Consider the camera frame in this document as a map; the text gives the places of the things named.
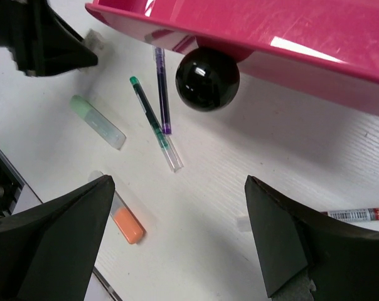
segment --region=black caster wheel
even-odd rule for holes
[[[210,48],[188,53],[177,69],[176,87],[185,104],[199,111],[228,105],[240,85],[235,60]]]

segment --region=white table surface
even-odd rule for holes
[[[105,230],[96,267],[124,301],[267,300],[252,234],[235,224],[247,214],[248,174],[317,210],[379,206],[378,117],[246,75],[227,108],[197,112],[174,86],[182,56],[167,52],[172,140],[185,165],[173,174],[129,83],[137,76],[158,112],[151,47],[93,19],[84,2],[51,5],[81,35],[111,40],[115,55],[92,79],[28,78],[0,49],[0,148],[44,201],[93,170],[113,176],[147,231],[132,246],[113,221]],[[120,151],[70,110],[76,93],[126,134]]]

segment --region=orange highlighter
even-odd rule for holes
[[[128,243],[134,244],[144,237],[144,228],[125,205],[117,191],[114,192],[110,216],[114,220]]]

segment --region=pink plastic tray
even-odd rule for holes
[[[379,115],[379,0],[95,0],[87,11],[186,54],[207,46],[240,71]]]

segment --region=transparent pen barrel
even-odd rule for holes
[[[104,140],[115,149],[120,149],[125,141],[125,135],[114,124],[108,121],[101,113],[91,109],[85,116],[84,121]]]
[[[184,165],[174,148],[170,138],[164,135],[159,129],[153,128],[153,131],[159,141],[159,145],[163,151],[163,154],[173,172],[180,170]]]

